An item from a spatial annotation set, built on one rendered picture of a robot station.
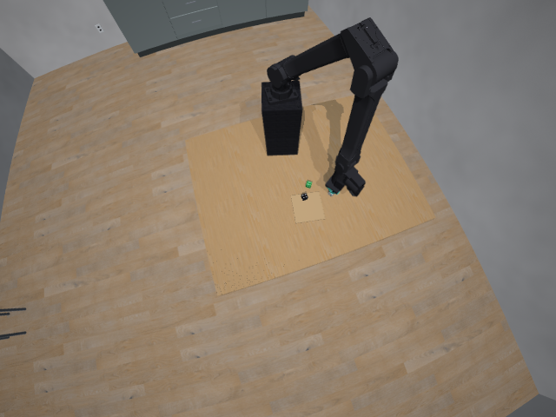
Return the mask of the beige flat mat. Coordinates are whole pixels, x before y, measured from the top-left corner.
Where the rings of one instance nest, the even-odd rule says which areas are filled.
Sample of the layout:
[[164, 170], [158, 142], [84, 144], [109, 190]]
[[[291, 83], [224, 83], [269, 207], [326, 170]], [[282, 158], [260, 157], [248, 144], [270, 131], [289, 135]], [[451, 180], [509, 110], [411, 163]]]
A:
[[301, 195], [291, 195], [295, 223], [325, 219], [320, 192], [307, 193], [308, 199], [305, 201], [301, 199]]

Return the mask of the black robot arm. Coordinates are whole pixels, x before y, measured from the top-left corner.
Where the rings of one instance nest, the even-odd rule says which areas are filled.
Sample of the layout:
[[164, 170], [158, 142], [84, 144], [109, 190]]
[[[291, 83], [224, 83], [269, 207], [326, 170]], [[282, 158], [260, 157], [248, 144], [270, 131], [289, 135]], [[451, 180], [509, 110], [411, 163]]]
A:
[[354, 102], [334, 168], [334, 176], [345, 181], [336, 180], [334, 186], [342, 190], [346, 184], [350, 194], [357, 197], [366, 181], [354, 165], [361, 158], [361, 147], [379, 100], [392, 80], [399, 61], [398, 55], [373, 19], [369, 17], [297, 56], [289, 56], [271, 65], [267, 74], [275, 87], [270, 84], [271, 88], [265, 88], [265, 94], [269, 105], [298, 100], [295, 86], [290, 81], [298, 81], [305, 72], [349, 57], [354, 67], [350, 87], [354, 93]]

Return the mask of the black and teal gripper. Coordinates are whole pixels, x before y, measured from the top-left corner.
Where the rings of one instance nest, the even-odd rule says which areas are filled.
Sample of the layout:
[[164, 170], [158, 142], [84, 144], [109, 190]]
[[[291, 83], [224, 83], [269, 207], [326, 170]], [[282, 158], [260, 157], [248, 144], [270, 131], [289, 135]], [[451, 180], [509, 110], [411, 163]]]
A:
[[[336, 180], [337, 180], [337, 181], [340, 181], [340, 182], [345, 181], [345, 180], [343, 180], [343, 181], [338, 180], [338, 179], [334, 176], [334, 174], [333, 174], [333, 175], [329, 178], [329, 180], [326, 182], [325, 186], [328, 188], [329, 193], [331, 193], [331, 194], [337, 194], [337, 195], [338, 195], [338, 194], [340, 193], [340, 190], [338, 190], [338, 189], [334, 186]], [[332, 192], [331, 190], [332, 190], [333, 192]]]

